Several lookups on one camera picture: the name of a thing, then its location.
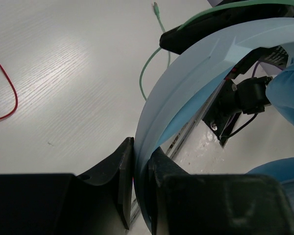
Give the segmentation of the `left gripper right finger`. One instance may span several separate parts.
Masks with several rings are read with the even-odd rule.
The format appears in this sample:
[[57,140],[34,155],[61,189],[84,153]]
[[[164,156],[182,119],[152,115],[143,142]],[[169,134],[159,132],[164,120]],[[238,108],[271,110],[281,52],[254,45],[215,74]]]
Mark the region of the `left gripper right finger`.
[[157,149],[148,179],[154,235],[294,235],[294,158],[245,174],[189,174]]

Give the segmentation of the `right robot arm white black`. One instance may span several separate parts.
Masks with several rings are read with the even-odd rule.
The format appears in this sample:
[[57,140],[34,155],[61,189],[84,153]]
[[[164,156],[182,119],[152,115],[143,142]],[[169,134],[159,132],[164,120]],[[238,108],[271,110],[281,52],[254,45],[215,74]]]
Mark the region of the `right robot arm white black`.
[[[208,35],[236,24],[268,18],[294,18],[294,6],[278,3],[255,4],[231,7],[204,14],[187,24],[182,30],[174,28],[162,34],[160,48],[181,55],[193,44]],[[234,126],[241,114],[252,115],[255,119],[270,105],[265,95],[270,75],[248,78],[234,83],[239,75],[250,68],[256,69],[261,62],[284,70],[288,54],[281,46],[259,47],[249,52],[226,75],[221,88],[214,91],[216,97],[207,109],[203,121],[213,131],[221,146],[237,131]]]

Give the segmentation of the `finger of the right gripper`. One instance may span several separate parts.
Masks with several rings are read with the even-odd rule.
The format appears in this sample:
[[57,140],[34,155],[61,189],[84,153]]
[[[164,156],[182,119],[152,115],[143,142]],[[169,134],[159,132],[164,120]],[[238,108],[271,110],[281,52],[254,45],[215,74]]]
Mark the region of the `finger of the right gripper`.
[[199,40],[230,26],[270,18],[294,18],[294,5],[256,4],[217,10],[198,17],[181,30],[163,33],[160,48],[182,54]]

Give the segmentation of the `light blue headphones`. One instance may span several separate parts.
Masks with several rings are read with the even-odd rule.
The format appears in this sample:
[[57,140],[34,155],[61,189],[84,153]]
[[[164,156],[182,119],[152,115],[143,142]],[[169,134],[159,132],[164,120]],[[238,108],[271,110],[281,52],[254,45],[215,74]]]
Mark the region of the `light blue headphones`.
[[134,186],[148,228],[145,178],[153,152],[191,119],[234,66],[251,51],[288,45],[294,18],[270,18],[221,29],[192,45],[162,74],[142,110],[134,141]]

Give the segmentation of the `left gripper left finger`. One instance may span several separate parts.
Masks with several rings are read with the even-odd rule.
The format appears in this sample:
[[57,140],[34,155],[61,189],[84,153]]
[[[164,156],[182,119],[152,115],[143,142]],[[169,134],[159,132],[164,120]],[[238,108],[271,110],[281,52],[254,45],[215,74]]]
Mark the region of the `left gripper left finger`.
[[130,225],[134,139],[80,175],[0,175],[0,235],[123,235]]

